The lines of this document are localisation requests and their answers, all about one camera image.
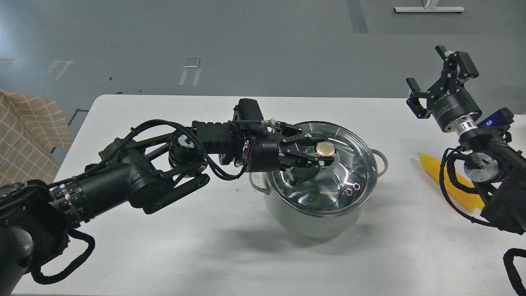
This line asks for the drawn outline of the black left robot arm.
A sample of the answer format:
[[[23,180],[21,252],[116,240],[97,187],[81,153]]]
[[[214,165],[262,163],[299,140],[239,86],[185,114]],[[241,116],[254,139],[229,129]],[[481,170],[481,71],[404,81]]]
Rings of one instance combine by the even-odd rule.
[[[222,180],[284,171],[295,185],[334,163],[337,150],[327,138],[265,120],[256,100],[240,99],[233,110],[226,123],[147,120],[116,138],[99,153],[101,161],[78,176],[2,186],[2,296],[25,274],[53,284],[81,266],[95,248],[94,238],[78,230],[82,222],[124,202],[155,213],[207,185],[207,167]]]

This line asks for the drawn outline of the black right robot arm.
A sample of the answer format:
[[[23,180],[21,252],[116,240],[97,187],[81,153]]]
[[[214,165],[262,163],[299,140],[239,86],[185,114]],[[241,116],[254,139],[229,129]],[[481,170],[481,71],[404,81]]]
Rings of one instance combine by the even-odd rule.
[[[451,52],[436,46],[443,60],[440,78],[423,92],[414,78],[406,104],[419,119],[433,116],[443,132],[455,132],[459,146],[445,150],[439,169],[439,185],[449,204],[445,177],[462,192],[481,197],[483,220],[459,210],[472,223],[522,235],[526,228],[526,161],[520,150],[509,146],[514,114],[501,108],[488,118],[465,89],[479,76],[467,52]]]

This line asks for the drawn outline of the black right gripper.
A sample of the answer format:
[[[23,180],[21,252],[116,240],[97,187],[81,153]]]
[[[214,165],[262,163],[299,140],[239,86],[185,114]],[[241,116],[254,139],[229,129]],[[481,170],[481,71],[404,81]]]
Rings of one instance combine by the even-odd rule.
[[[462,116],[471,116],[473,120],[481,117],[482,111],[464,83],[479,76],[474,62],[467,52],[451,52],[444,46],[435,46],[443,60],[440,79],[423,92],[414,78],[406,78],[410,88],[406,104],[419,119],[428,119],[431,114],[443,132],[452,132],[451,123]],[[429,99],[427,108],[420,99]]]

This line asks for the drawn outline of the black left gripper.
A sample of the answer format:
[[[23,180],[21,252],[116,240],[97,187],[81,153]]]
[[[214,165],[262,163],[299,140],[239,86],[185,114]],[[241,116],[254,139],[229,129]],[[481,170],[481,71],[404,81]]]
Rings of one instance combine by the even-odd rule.
[[[301,152],[297,147],[317,143],[317,138],[292,124],[281,124],[279,132],[254,131],[249,142],[249,172],[285,170],[290,184],[304,183],[335,161],[335,148],[308,148]]]

